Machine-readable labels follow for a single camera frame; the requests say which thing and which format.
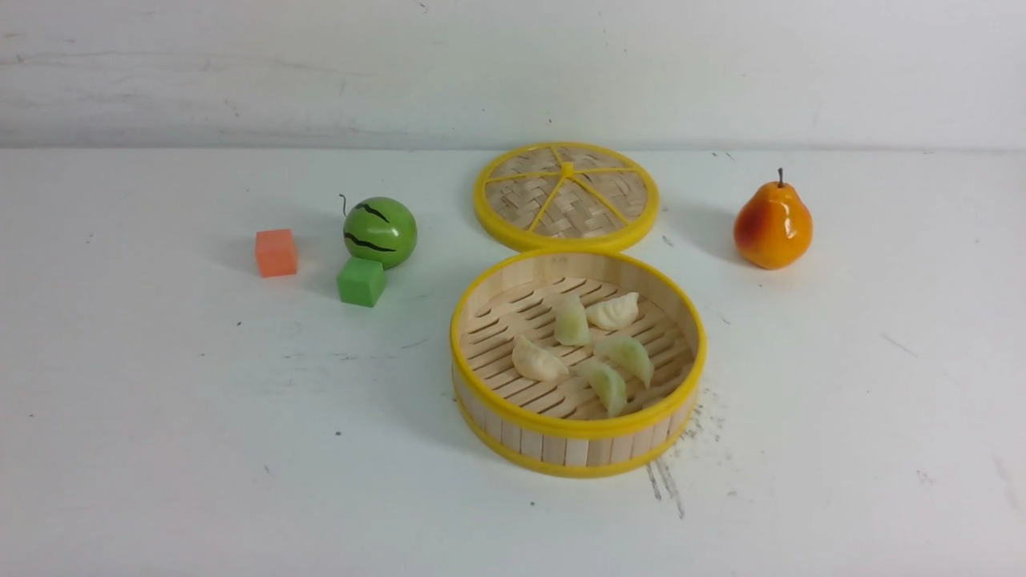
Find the orange block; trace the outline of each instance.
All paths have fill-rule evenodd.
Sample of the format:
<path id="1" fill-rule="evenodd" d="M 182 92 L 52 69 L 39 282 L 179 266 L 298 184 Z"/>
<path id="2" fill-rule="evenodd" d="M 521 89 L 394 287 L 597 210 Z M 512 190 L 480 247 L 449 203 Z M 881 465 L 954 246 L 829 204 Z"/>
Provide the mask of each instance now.
<path id="1" fill-rule="evenodd" d="M 299 256 L 295 253 L 292 231 L 283 228 L 258 232 L 256 266 L 260 267 L 260 275 L 265 278 L 295 274 Z"/>

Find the bamboo steamer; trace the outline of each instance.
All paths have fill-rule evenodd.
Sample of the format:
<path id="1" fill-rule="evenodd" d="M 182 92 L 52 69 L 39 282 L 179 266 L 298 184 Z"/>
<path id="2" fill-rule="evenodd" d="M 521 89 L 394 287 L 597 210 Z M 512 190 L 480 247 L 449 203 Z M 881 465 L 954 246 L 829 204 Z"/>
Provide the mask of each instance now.
<path id="1" fill-rule="evenodd" d="M 652 230 L 659 190 L 644 168 L 616 151 L 542 143 L 507 152 L 481 170 L 474 211 L 515 251 L 620 252 Z"/>
<path id="2" fill-rule="evenodd" d="M 591 345 L 559 345 L 553 307 L 571 293 L 588 306 L 628 292 L 639 294 L 639 314 L 618 333 L 644 345 L 656 373 L 646 390 L 618 369 L 628 405 L 608 419 L 574 368 L 614 333 L 591 326 Z M 521 377 L 511 360 L 519 334 L 560 356 L 570 376 L 547 382 Z M 669 449 L 695 408 L 706 356 L 702 321 L 687 296 L 655 268 L 600 248 L 543 248 L 495 265 L 460 300 L 449 342 L 452 385 L 474 433 L 518 465 L 571 477 L 625 472 Z"/>

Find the yellow plastic rim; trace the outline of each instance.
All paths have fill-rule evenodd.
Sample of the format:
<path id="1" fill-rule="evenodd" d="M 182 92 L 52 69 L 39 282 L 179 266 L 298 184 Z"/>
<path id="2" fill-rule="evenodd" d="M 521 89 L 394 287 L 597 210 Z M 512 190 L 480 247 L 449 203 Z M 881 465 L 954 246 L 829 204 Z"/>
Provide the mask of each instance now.
<path id="1" fill-rule="evenodd" d="M 655 447 L 647 453 L 638 455 L 633 459 L 628 459 L 627 461 L 623 461 L 621 463 L 616 463 L 614 465 L 599 465 L 595 467 L 556 465 L 521 455 L 492 438 L 491 435 L 481 429 L 481 427 L 474 422 L 470 413 L 467 412 L 467 408 L 463 406 L 463 400 L 460 399 L 459 391 L 457 392 L 457 406 L 460 407 L 460 414 L 463 415 L 463 420 L 467 422 L 467 426 L 470 427 L 470 430 L 474 431 L 477 438 L 481 439 L 481 443 L 487 446 L 488 449 L 495 451 L 499 454 L 499 456 L 503 457 L 507 461 L 511 461 L 512 463 L 520 465 L 525 469 L 555 476 L 565 476 L 570 478 L 596 478 L 625 473 L 658 459 L 660 455 L 666 453 L 671 447 L 673 447 L 673 444 L 676 443 L 677 438 L 679 438 L 681 433 L 684 432 L 684 428 L 687 427 L 687 423 L 692 420 L 692 413 L 695 412 L 695 407 L 698 406 L 698 402 L 692 406 L 692 409 L 687 412 L 687 416 L 684 417 L 684 422 L 680 425 L 680 428 L 667 435 L 666 440 L 659 447 Z"/>
<path id="2" fill-rule="evenodd" d="M 556 160 L 560 159 L 559 154 L 556 152 L 556 147 L 566 147 L 566 148 L 580 148 L 584 150 L 590 150 L 592 152 L 597 152 L 610 156 L 620 160 L 627 166 L 624 168 L 598 168 L 597 170 L 619 170 L 625 172 L 634 172 L 641 178 L 641 182 L 644 183 L 645 190 L 647 192 L 647 201 L 645 202 L 644 209 L 637 219 L 631 222 L 627 222 L 623 215 L 603 197 L 598 191 L 594 190 L 592 187 L 588 186 L 587 183 L 577 178 L 577 175 L 582 174 L 582 171 L 573 170 L 569 174 L 565 172 L 528 172 L 523 175 L 517 175 L 516 177 L 500 177 L 497 179 L 489 179 L 488 177 L 502 165 L 504 162 L 530 152 L 532 150 L 548 148 L 555 155 Z M 546 198 L 545 203 L 538 210 L 538 215 L 535 217 L 535 221 L 528 227 L 527 230 L 515 227 L 508 223 L 506 220 L 501 218 L 499 215 L 492 210 L 491 205 L 488 203 L 487 196 L 485 195 L 485 189 L 487 185 L 491 182 L 499 182 L 504 180 L 509 180 L 511 178 L 530 178 L 530 177 L 559 177 L 559 181 L 552 188 L 552 192 L 549 193 L 548 198 Z M 582 189 L 594 196 L 599 202 L 605 205 L 606 208 L 617 218 L 624 222 L 624 228 L 611 232 L 609 234 L 604 234 L 601 236 L 595 236 L 591 238 L 555 238 L 552 236 L 542 236 L 535 234 L 534 229 L 538 225 L 538 221 L 542 218 L 542 215 L 548 209 L 549 204 L 559 193 L 559 188 L 566 181 L 573 181 Z M 506 154 L 492 160 L 487 166 L 481 170 L 480 175 L 477 177 L 477 182 L 474 184 L 474 214 L 477 215 L 477 220 L 484 227 L 484 230 L 488 231 L 492 237 L 502 242 L 503 244 L 513 248 L 514 251 L 524 252 L 524 251 L 535 251 L 538 248 L 558 248 L 561 251 L 576 251 L 576 249 L 601 249 L 608 252 L 621 252 L 633 244 L 637 243 L 639 240 L 644 238 L 652 227 L 656 224 L 656 217 L 659 215 L 659 189 L 656 187 L 656 182 L 652 180 L 648 172 L 642 168 L 634 160 L 620 154 L 617 151 L 608 150 L 602 147 L 574 143 L 574 142 L 555 142 L 555 143 L 541 143 L 530 146 L 525 146 L 518 148 L 516 150 L 511 150 Z"/>
<path id="3" fill-rule="evenodd" d="M 470 295 L 472 295 L 474 291 L 476 291 L 477 287 L 491 275 L 509 265 L 527 259 L 559 253 L 599 255 L 609 259 L 624 261 L 659 278 L 662 282 L 670 286 L 677 298 L 684 304 L 688 314 L 690 314 L 695 319 L 698 334 L 699 342 L 697 344 L 697 350 L 695 351 L 695 364 L 692 367 L 690 372 L 687 373 L 683 382 L 681 382 L 673 392 L 667 395 L 666 398 L 660 400 L 652 407 L 637 411 L 636 413 L 616 417 L 614 419 L 599 419 L 594 421 L 559 419 L 556 417 L 539 415 L 538 413 L 527 411 L 526 409 L 517 407 L 516 405 L 506 400 L 488 388 L 484 381 L 482 381 L 470 368 L 470 362 L 467 360 L 467 356 L 460 348 L 459 330 L 460 314 L 467 306 L 467 301 L 470 299 Z M 456 311 L 452 313 L 452 320 L 449 324 L 449 349 L 452 353 L 452 359 L 456 362 L 457 370 L 460 372 L 460 376 L 463 377 L 464 382 L 467 383 L 467 388 L 470 390 L 470 393 L 477 396 L 477 398 L 490 409 L 492 413 L 496 413 L 506 421 L 509 421 L 510 423 L 521 428 L 542 434 L 566 438 L 594 439 L 636 433 L 641 429 L 650 427 L 663 419 L 668 418 L 673 412 L 680 409 L 684 402 L 687 401 L 687 398 L 692 395 L 695 388 L 698 387 L 699 377 L 705 367 L 706 335 L 705 328 L 702 325 L 702 318 L 699 316 L 699 311 L 695 308 L 692 300 L 687 298 L 687 295 L 685 295 L 675 282 L 670 280 L 669 277 L 656 268 L 642 263 L 637 259 L 632 259 L 619 253 L 596 249 L 562 251 L 558 248 L 545 248 L 541 251 L 521 253 L 506 259 L 505 261 L 502 261 L 484 271 L 481 275 L 474 279 L 467 291 L 464 292 L 463 297 L 460 298 L 460 303 L 457 304 Z"/>

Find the white dumpling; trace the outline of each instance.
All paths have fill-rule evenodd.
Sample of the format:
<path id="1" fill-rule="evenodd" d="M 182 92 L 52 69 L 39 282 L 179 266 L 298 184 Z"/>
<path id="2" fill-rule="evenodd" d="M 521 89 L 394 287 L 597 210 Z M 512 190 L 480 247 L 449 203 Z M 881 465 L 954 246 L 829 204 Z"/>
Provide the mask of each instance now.
<path id="1" fill-rule="evenodd" d="M 614 335 L 603 339 L 595 345 L 595 354 L 609 357 L 628 373 L 640 379 L 644 388 L 652 385 L 652 374 L 656 372 L 656 368 L 648 358 L 648 351 L 644 350 L 644 345 L 634 337 Z"/>
<path id="2" fill-rule="evenodd" d="M 627 383 L 620 373 L 604 362 L 589 358 L 577 367 L 577 374 L 595 389 L 608 418 L 623 413 L 627 406 Z"/>
<path id="3" fill-rule="evenodd" d="M 638 316 L 638 294 L 628 293 L 623 297 L 595 303 L 585 314 L 592 324 L 604 331 L 619 331 Z"/>
<path id="4" fill-rule="evenodd" d="M 588 317 L 581 304 L 581 297 L 567 295 L 556 308 L 556 341 L 570 347 L 580 347 L 591 342 Z"/>
<path id="5" fill-rule="evenodd" d="M 513 338 L 513 367 L 520 375 L 536 381 L 551 381 L 570 374 L 569 369 L 556 355 L 530 342 L 523 335 Z"/>

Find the green block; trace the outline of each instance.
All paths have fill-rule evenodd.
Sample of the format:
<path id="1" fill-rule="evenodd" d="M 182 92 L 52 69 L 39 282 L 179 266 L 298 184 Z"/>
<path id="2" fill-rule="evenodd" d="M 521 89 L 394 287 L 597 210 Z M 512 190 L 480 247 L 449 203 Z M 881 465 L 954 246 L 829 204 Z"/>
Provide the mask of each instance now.
<path id="1" fill-rule="evenodd" d="M 353 257 L 342 267 L 336 281 L 343 302 L 372 307 L 385 291 L 385 267 L 378 261 Z"/>

